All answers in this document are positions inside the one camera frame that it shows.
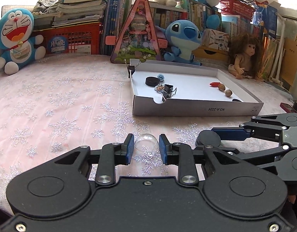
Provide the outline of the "person's right hand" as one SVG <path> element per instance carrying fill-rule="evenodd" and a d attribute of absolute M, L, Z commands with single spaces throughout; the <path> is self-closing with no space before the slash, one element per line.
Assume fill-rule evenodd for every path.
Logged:
<path fill-rule="evenodd" d="M 291 203 L 291 204 L 295 204 L 295 200 L 296 200 L 296 195 L 288 195 L 288 201 Z"/>

